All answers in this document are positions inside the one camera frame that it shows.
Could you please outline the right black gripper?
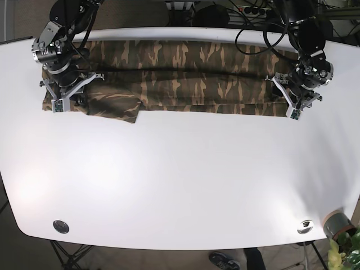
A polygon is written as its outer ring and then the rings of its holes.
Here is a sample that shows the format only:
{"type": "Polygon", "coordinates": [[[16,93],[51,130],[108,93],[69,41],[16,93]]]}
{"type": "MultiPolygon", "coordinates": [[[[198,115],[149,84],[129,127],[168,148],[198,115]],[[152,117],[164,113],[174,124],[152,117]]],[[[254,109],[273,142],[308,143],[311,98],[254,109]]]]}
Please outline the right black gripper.
{"type": "Polygon", "coordinates": [[[41,87],[46,88],[42,102],[42,110],[53,113],[69,111],[85,112],[88,110],[89,85],[93,82],[106,80],[105,73],[77,70],[74,66],[63,74],[51,74],[42,69],[41,87]]]}

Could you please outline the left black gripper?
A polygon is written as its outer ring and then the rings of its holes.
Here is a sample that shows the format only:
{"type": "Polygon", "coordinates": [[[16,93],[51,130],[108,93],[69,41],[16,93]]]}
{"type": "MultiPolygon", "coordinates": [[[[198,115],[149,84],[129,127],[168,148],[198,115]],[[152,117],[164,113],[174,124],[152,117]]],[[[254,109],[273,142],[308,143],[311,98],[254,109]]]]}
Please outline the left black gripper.
{"type": "Polygon", "coordinates": [[[299,120],[306,108],[312,107],[316,100],[323,97],[316,88],[328,85],[334,77],[333,64],[326,60],[301,61],[287,74],[275,73],[266,76],[273,83],[273,94],[284,97],[288,104],[286,116],[299,120]]]}

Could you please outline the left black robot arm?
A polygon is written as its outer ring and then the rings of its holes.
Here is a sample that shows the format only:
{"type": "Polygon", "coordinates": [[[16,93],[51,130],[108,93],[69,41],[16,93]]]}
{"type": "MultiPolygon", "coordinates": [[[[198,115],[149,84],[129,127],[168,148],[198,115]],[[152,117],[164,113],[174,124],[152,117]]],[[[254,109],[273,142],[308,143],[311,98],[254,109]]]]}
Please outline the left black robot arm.
{"type": "Polygon", "coordinates": [[[254,55],[272,51],[277,57],[290,64],[287,74],[275,73],[266,77],[277,88],[288,103],[286,116],[299,120],[305,108],[312,107],[315,100],[322,101],[322,96],[315,92],[317,87],[328,85],[334,76],[333,64],[326,60],[324,48],[326,38],[316,17],[311,1],[272,1],[275,12],[279,14],[283,24],[280,38],[270,44],[267,29],[263,28],[263,39],[266,49],[254,55]],[[299,57],[291,60],[275,50],[285,35],[290,44],[297,50],[299,57]]]}

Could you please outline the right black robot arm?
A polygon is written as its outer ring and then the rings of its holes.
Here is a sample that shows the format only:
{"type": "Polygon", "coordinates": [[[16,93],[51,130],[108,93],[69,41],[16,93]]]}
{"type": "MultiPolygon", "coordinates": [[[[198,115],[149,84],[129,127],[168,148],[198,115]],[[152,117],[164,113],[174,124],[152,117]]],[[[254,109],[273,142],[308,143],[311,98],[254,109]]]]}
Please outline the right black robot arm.
{"type": "Polygon", "coordinates": [[[33,59],[42,65],[44,86],[50,95],[49,106],[54,113],[71,110],[72,104],[86,106],[86,85],[102,73],[92,67],[80,69],[89,62],[85,48],[102,1],[56,1],[49,14],[49,22],[31,47],[33,59]]]}

